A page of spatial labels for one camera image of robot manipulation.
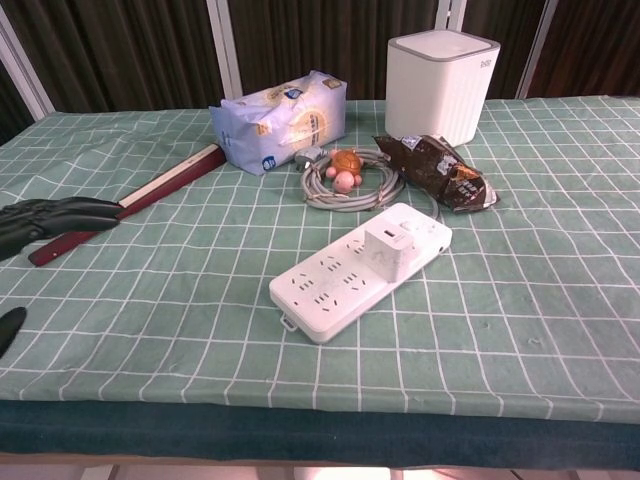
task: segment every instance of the white power strip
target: white power strip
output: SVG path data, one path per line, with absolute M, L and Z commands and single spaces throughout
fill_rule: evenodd
M 284 325 L 326 343 L 451 244 L 451 229 L 396 203 L 274 278 Z

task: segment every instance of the snack bag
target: snack bag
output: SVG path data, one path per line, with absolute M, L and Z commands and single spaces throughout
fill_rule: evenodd
M 444 138 L 374 137 L 391 167 L 455 213 L 484 210 L 500 197 L 482 172 L 469 167 Z
M 308 75 L 209 107 L 213 130 L 227 160 L 263 175 L 298 150 L 345 134 L 347 84 L 312 70 Z

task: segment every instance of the table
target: table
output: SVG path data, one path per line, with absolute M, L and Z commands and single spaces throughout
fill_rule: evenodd
M 383 114 L 350 102 L 332 146 L 375 148 Z M 46 268 L 0 266 L 0 308 L 30 312 L 0 398 L 635 431 L 639 130 L 637 99 L 488 101 L 458 151 L 500 203 L 445 211 L 450 251 L 322 347 L 280 326 L 268 280 L 375 212 L 305 208 L 291 165 L 227 164 Z M 206 111 L 53 114 L 0 149 L 0 204 L 121 198 L 212 141 Z

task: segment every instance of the cable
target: cable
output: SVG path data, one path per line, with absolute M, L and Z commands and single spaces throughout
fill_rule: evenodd
M 404 179 L 389 166 L 388 156 L 377 150 L 354 149 L 363 162 L 362 168 L 380 170 L 382 181 L 374 192 L 360 196 L 349 196 L 333 192 L 323 185 L 323 177 L 331 159 L 323 155 L 302 173 L 300 183 L 304 192 L 304 201 L 315 208 L 336 212 L 358 212 L 382 207 L 394 200 L 405 187 Z M 431 216 L 439 216 L 438 203 L 430 195 Z

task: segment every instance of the orange toy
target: orange toy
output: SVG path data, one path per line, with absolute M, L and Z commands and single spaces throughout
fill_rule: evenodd
M 363 161 L 353 150 L 332 150 L 331 166 L 327 168 L 327 177 L 333 178 L 333 189 L 338 193 L 347 194 L 354 185 L 362 183 L 360 170 Z

